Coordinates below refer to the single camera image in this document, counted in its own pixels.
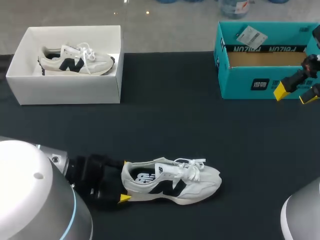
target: black n logo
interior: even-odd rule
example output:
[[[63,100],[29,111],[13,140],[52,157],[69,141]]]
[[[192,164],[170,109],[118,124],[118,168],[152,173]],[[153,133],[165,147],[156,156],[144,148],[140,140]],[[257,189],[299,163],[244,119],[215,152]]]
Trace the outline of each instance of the black n logo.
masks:
[[[159,194],[163,193],[164,195],[178,197],[183,189],[187,186],[184,181],[180,179],[175,188],[172,186],[173,182],[171,180],[164,180],[160,182],[154,189],[149,192],[149,194]]]
[[[60,70],[65,71],[67,68],[70,69],[71,72],[80,72],[80,69],[85,65],[82,58],[79,59],[78,63],[76,64],[73,58],[66,58],[61,66],[59,67]]]

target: shoe tongue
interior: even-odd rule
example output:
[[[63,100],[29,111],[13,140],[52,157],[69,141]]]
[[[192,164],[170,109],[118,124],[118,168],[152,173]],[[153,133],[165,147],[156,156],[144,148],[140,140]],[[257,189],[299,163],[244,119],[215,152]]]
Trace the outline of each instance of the shoe tongue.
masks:
[[[164,164],[164,163],[156,163],[154,165],[154,171],[155,171],[155,178],[157,178],[162,173],[178,174],[179,167],[174,165]]]
[[[62,56],[62,54],[63,54],[65,51],[68,51],[69,53],[72,53],[72,54],[80,54],[80,51],[79,51],[78,49],[75,49],[75,48],[72,47],[72,46],[62,45],[60,56]]]

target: sneaker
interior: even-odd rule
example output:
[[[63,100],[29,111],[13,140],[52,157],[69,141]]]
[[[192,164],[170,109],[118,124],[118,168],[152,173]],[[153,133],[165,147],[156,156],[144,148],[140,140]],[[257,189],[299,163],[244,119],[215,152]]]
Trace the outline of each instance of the sneaker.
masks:
[[[126,162],[122,184],[131,196],[129,201],[165,198],[179,205],[194,204],[213,195],[220,187],[220,172],[205,166],[205,159],[164,157],[149,162]]]
[[[42,75],[80,75],[99,76],[107,73],[115,64],[115,59],[108,54],[96,54],[83,42],[77,47],[62,45],[61,49],[44,47],[38,62]]]

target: teal shoe box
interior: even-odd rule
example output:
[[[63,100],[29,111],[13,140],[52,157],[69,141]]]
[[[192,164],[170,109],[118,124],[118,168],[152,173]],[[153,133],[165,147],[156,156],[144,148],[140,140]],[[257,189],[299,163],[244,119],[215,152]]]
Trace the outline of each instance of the teal shoe box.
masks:
[[[267,39],[256,50],[237,41],[248,27]],[[224,99],[275,99],[284,77],[302,69],[308,55],[320,54],[312,31],[315,22],[219,22],[214,49],[215,68]],[[286,99],[299,99],[320,78],[308,78]]]

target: white shoe box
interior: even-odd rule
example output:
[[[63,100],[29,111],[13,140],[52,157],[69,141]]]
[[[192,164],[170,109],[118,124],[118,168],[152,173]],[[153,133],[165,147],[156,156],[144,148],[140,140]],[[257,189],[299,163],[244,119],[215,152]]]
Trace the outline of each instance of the white shoe box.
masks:
[[[96,53],[107,53],[115,64],[101,76],[43,76],[38,55],[43,46],[88,43]],[[119,104],[124,53],[120,26],[29,27],[6,74],[20,105]]]

